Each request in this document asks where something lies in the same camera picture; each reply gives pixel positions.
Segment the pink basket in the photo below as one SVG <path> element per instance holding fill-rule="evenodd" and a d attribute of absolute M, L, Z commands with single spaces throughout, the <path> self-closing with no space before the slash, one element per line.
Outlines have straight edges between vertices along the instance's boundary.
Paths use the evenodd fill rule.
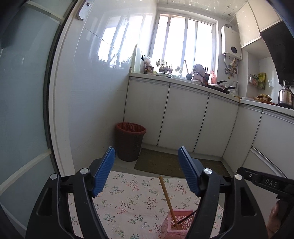
<path fill-rule="evenodd" d="M 174 210 L 177 222 L 189 216 L 192 212 L 193 212 L 192 210 Z M 181 223 L 182 230 L 177 230 L 176 227 L 173 227 L 175 223 L 173 221 L 171 213 L 168 212 L 168 215 L 166 216 L 166 218 L 164 219 L 161 225 L 161 238 L 162 239 L 184 239 L 192 224 L 193 219 L 194 219 L 194 215 Z"/>

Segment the floral tablecloth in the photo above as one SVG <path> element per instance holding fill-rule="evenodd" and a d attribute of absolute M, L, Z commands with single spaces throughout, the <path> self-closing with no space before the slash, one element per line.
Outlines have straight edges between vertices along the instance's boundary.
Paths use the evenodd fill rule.
<path fill-rule="evenodd" d="M 174 209 L 197 209 L 200 199 L 189 190 L 186 179 L 164 182 Z M 168 205 L 158 178 L 111 171 L 103 192 L 93 202 L 109 238 L 160 238 Z M 74 232 L 83 237 L 73 194 L 69 194 L 69 208 Z M 218 206 L 211 237 L 218 235 L 222 214 L 223 208 Z"/>

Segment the kitchen cabinet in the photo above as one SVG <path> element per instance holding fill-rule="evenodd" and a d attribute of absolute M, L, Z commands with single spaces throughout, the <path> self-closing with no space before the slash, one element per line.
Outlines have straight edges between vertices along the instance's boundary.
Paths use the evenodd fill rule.
<path fill-rule="evenodd" d="M 208 101 L 208 93 L 171 84 L 158 146 L 193 152 Z"/>
<path fill-rule="evenodd" d="M 237 111 L 237 102 L 210 94 L 194 153 L 222 157 L 234 127 Z"/>
<path fill-rule="evenodd" d="M 168 89 L 167 82 L 130 78 L 124 122 L 144 126 L 146 144 L 157 145 Z"/>
<path fill-rule="evenodd" d="M 291 179 L 294 179 L 293 143 L 294 119 L 263 111 L 253 146 Z"/>
<path fill-rule="evenodd" d="M 248 3 L 260 31 L 264 31 L 281 21 L 273 7 L 266 0 L 249 0 Z"/>
<path fill-rule="evenodd" d="M 236 18 L 241 47 L 245 47 L 261 38 L 258 25 L 248 2 L 236 13 Z"/>
<path fill-rule="evenodd" d="M 243 164 L 244 168 L 251 170 L 264 172 L 272 175 L 284 177 L 283 174 L 274 165 L 272 165 L 265 157 L 263 157 L 258 151 L 252 148 Z M 261 187 L 254 185 L 253 183 L 246 181 L 252 194 L 254 195 L 258 206 L 261 210 L 265 223 L 268 221 L 268 216 L 272 207 L 278 201 L 276 194 L 269 192 Z"/>
<path fill-rule="evenodd" d="M 262 109 L 240 106 L 229 143 L 223 155 L 234 173 L 242 166 L 257 132 Z"/>

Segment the ceiling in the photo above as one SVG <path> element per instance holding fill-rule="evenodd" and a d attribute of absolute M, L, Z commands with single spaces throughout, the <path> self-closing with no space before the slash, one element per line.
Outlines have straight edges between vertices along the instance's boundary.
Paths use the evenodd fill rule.
<path fill-rule="evenodd" d="M 160 4 L 185 6 L 229 21 L 247 0 L 158 0 Z"/>

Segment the glass door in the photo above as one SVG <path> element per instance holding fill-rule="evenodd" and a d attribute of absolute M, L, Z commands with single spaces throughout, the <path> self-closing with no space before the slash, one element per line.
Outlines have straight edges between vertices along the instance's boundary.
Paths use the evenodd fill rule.
<path fill-rule="evenodd" d="M 58 173 L 47 120 L 48 76 L 75 3 L 27 1 L 0 38 L 0 203 L 22 235 L 45 182 Z"/>

